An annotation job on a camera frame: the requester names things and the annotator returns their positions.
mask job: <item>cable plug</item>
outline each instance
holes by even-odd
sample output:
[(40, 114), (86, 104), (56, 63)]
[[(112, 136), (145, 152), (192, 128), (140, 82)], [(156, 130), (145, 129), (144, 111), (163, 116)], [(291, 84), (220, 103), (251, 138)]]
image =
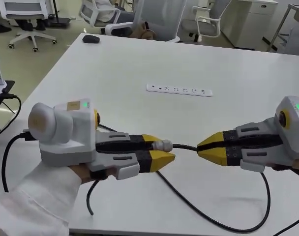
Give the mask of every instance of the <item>cable plug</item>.
[(169, 140), (159, 140), (152, 143), (153, 150), (170, 152), (173, 149), (173, 143)]
[(17, 98), (17, 96), (15, 94), (12, 94), (12, 93), (6, 93), (2, 90), (2, 93), (0, 93), (0, 98), (3, 98), (3, 99), (14, 99), (14, 98)]
[(25, 139), (25, 141), (36, 141), (37, 140), (31, 135), (31, 133), (29, 132), (28, 129), (23, 130), (23, 132), (21, 133), (21, 138)]

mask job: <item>power strip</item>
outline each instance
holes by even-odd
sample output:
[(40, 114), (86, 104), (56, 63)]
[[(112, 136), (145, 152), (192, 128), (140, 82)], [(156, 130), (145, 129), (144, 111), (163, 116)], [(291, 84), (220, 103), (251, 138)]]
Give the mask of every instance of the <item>power strip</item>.
[(187, 87), (178, 87), (178, 86), (162, 86), (162, 85), (147, 84), (146, 91), (213, 97), (212, 90), (201, 89), (201, 88), (187, 88)]

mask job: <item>desk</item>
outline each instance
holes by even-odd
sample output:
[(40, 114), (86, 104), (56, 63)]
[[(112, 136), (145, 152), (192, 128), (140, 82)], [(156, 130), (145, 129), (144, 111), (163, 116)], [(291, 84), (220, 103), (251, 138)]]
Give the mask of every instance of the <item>desk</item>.
[[(90, 97), (101, 123), (130, 134), (152, 134), (196, 145), (210, 134), (274, 115), (285, 95), (299, 96), (299, 57), (264, 52), (165, 43), (99, 35), (84, 44), (81, 34), (23, 104), (18, 119), (0, 135), (1, 157), (10, 138), (27, 127), (36, 102), (54, 106)], [(146, 92), (146, 84), (211, 89), (214, 97)], [(40, 161), (37, 142), (17, 141), (8, 156), (7, 179), (15, 185)], [(175, 150), (162, 169), (199, 209), (229, 226), (261, 221), (266, 191), (258, 173), (220, 167), (195, 153)], [(251, 236), (270, 236), (299, 218), (299, 177), (266, 170), (271, 212)], [(70, 222), (73, 232), (121, 235), (231, 236), (188, 208), (156, 174), (98, 184), (91, 217), (81, 186)], [(299, 225), (285, 236), (299, 236)]]

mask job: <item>chair base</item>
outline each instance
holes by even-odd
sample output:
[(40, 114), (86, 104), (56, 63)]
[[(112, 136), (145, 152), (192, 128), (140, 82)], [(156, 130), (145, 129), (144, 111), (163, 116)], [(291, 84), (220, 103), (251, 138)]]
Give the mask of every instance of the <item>chair base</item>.
[(21, 31), (21, 32), (18, 32), (17, 35), (18, 36), (16, 38), (14, 38), (10, 41), (10, 43), (8, 45), (9, 48), (14, 48), (14, 43), (16, 43), (16, 42), (18, 42), (18, 41), (20, 41), (24, 38), (31, 37), (33, 45), (34, 45), (33, 51), (37, 52), (38, 51), (38, 46), (37, 46), (36, 39), (35, 39), (36, 36), (41, 37), (41, 38), (51, 39), (53, 44), (57, 43), (57, 39), (55, 37), (44, 34), (44, 33), (40, 33), (40, 32), (37, 32), (37, 31)]
[(59, 17), (58, 20), (55, 18), (49, 19), (48, 28), (65, 29), (70, 25), (70, 18)]

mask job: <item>computer mouse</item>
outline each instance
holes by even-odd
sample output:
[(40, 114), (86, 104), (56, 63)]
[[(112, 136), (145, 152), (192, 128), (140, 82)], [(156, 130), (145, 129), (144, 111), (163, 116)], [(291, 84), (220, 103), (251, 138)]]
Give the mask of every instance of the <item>computer mouse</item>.
[(82, 39), (84, 43), (99, 43), (100, 38), (94, 35), (85, 35)]

